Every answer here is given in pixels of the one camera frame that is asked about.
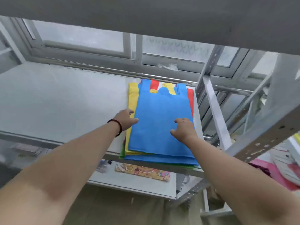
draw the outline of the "person's right arm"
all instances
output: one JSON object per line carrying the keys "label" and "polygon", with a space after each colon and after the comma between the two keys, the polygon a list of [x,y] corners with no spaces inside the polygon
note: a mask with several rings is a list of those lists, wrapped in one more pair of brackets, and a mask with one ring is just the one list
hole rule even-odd
{"label": "person's right arm", "polygon": [[298,224],[300,199],[260,170],[197,137],[193,123],[177,118],[171,134],[193,153],[205,177],[243,224]]}

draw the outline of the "floor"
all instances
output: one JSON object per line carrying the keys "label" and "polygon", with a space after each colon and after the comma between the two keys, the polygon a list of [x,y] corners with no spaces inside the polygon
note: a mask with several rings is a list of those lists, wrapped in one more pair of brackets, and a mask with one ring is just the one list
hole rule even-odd
{"label": "floor", "polygon": [[164,209],[164,200],[120,190],[85,185],[72,205],[63,225],[96,224],[163,224],[163,225],[226,225],[241,224],[236,216],[201,219],[202,194],[193,198],[188,210],[180,205]]}

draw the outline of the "bracelet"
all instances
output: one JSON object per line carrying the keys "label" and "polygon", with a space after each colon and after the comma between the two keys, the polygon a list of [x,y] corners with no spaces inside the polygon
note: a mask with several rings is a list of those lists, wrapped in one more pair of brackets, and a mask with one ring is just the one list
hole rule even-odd
{"label": "bracelet", "polygon": [[119,131],[119,133],[118,133],[118,135],[117,135],[117,136],[119,136],[119,135],[122,133],[122,125],[121,125],[121,123],[120,123],[118,120],[115,120],[115,119],[110,119],[107,123],[109,123],[109,122],[111,122],[111,121],[114,121],[114,122],[116,122],[116,123],[119,124],[120,131]]}

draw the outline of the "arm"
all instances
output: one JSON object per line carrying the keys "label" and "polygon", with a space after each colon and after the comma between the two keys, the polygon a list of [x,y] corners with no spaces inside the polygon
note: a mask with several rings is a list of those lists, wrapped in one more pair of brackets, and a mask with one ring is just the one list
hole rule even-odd
{"label": "arm", "polygon": [[[138,122],[130,113],[127,109],[114,117],[123,130]],[[0,190],[1,223],[62,224],[119,131],[118,123],[111,121],[22,170]]]}
{"label": "arm", "polygon": [[176,119],[171,134],[194,154],[205,177],[243,224],[296,224],[300,199],[260,170],[197,137],[193,123]]}

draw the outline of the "hand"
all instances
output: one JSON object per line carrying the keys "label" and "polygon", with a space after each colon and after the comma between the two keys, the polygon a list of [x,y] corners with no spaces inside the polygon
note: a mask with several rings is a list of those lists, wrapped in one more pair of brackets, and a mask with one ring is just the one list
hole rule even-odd
{"label": "hand", "polygon": [[131,118],[130,114],[133,114],[134,111],[130,109],[121,110],[115,115],[113,119],[119,121],[122,125],[122,130],[129,129],[132,125],[138,123],[138,118]]}
{"label": "hand", "polygon": [[174,136],[178,141],[186,144],[190,137],[198,137],[194,129],[194,125],[188,118],[184,117],[176,118],[175,123],[177,123],[177,129],[171,130],[172,136]]}

